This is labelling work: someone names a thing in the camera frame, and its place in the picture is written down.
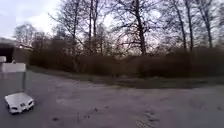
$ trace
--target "white car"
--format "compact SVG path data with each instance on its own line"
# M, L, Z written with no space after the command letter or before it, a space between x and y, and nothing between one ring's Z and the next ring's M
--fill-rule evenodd
M15 93L5 96L5 101L11 114L22 113L34 107L34 99L26 93Z

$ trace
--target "overcast sky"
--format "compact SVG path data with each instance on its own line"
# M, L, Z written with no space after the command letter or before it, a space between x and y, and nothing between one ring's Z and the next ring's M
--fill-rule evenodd
M17 25L29 22L45 32L51 31L59 0L0 0L0 37L12 38Z

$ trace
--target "bare tree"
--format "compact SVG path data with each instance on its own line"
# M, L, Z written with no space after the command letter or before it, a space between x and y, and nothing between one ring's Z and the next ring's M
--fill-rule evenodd
M36 29L31 24L23 24L15 28L14 37L25 46L31 46Z
M114 31L127 38L128 46L138 47L142 55L147 52L146 33L155 27L151 19L151 11L158 1L151 0L114 0L110 9L118 21Z
M192 24L192 0L184 0L186 12L187 12L187 19L188 19L188 27L190 31L190 51L193 51L194 47L194 33L193 33L193 24Z
M78 32L81 31L82 15L84 14L83 8L81 7L82 0L66 0L62 1L60 9L56 17L51 16L57 21L61 28L66 30L72 37L72 44L75 48L77 43L81 43L78 37Z
M219 43L224 43L224 3L219 7Z
M200 12L202 21L205 24L205 28L207 31L209 47L213 47L213 39L212 39L212 21L214 20L214 0L195 0L197 3L197 8Z
M164 31L168 33L165 36L166 43L174 41L172 44L176 44L176 42L181 41L183 42L184 50L187 51L187 34L185 30L183 3L179 0L168 0L163 2L163 6L164 8L161 9L161 14L163 15L162 18L165 19Z

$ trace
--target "forest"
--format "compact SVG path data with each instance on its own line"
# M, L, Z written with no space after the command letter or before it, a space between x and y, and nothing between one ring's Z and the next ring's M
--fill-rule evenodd
M30 65L112 77L224 73L221 0L62 0L52 33L15 29Z

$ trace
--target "road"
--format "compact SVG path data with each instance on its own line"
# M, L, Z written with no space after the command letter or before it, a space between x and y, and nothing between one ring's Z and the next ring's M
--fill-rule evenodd
M224 87L137 90L28 72L33 111L10 115L3 97L21 74L1 83L2 128L223 128Z

